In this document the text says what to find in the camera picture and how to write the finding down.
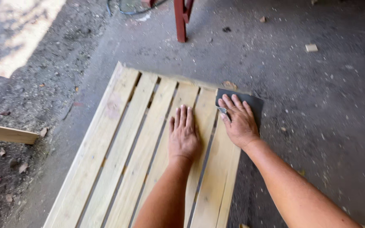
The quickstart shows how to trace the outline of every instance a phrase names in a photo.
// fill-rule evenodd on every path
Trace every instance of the finger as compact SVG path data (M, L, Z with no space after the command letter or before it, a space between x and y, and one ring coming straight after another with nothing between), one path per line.
M171 133L173 133L174 131L174 117L171 117L170 118L170 126L168 128L168 133L171 135Z
M222 99L223 99L223 101L226 103L226 105L227 105L227 107L229 108L229 109L236 109L236 106L234 106L234 104L233 104L233 102L232 102L232 100L226 95L226 94L224 94L223 96L222 96Z
M185 127L186 121L187 121L187 108L185 105L181 105L180 126Z
M253 112L251 111L251 107L246 101L243 101L243 107L245 108L247 114L249 114L249 116L253 117Z
M180 113L181 109L178 107L176 110L176 117L174 118L174 128L177 128L180 125Z
M243 107L242 103L239 100L239 97L236 94L232 95L232 101L234 105L241 111L245 111L245 108Z
M230 128L231 122L230 122L229 118L227 117L227 115L225 113L221 113L221 118L223 120L223 123L225 124L226 129Z
M223 108L227 109L226 103L221 98L218 99L218 104L219 104L219 107L223 107Z
M186 123L186 126L194 128L194 113L192 112L191 107L187 108L187 123Z

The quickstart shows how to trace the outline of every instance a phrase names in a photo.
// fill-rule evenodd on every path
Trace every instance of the hand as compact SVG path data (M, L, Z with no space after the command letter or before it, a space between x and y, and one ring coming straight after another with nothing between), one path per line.
M187 159L191 164L201 149L201 140L195 128L192 108L185 105L177 108L176 117L170 118L168 137L168 157L173 162L176 159Z
M221 118L230 140L243 149L248 143L259 140L260 135L249 104L246 101L241 103L235 94L232 95L232 100L226 94L218 100L219 106L227 109L232 121L224 113L221 113Z

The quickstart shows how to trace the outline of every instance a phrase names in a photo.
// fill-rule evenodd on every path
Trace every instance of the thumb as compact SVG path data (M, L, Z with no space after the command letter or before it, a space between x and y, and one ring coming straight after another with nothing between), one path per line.
M227 115L225 113L221 113L221 118L222 118L223 122L225 123L225 127L226 128L230 127L231 121L229 120L229 118L227 117Z

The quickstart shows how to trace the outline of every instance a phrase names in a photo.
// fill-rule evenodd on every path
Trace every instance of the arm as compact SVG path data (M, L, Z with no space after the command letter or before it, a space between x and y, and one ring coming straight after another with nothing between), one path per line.
M224 95L218 103L228 109L232 121L222 114L229 138L242 148L260 170L267 189L290 228L361 228L334 202L308 183L260 139L250 106Z
M177 108L170 118L168 166L150 192L136 219L134 228L184 226L185 188L192 163L200 151L192 108Z

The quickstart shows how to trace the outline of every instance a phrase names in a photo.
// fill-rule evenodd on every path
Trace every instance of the left hand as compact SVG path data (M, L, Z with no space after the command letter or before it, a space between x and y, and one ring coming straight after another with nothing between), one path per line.
M176 116L170 118L168 157L173 162L187 159L193 163L201 150L201 140L194 123L191 107L177 108Z

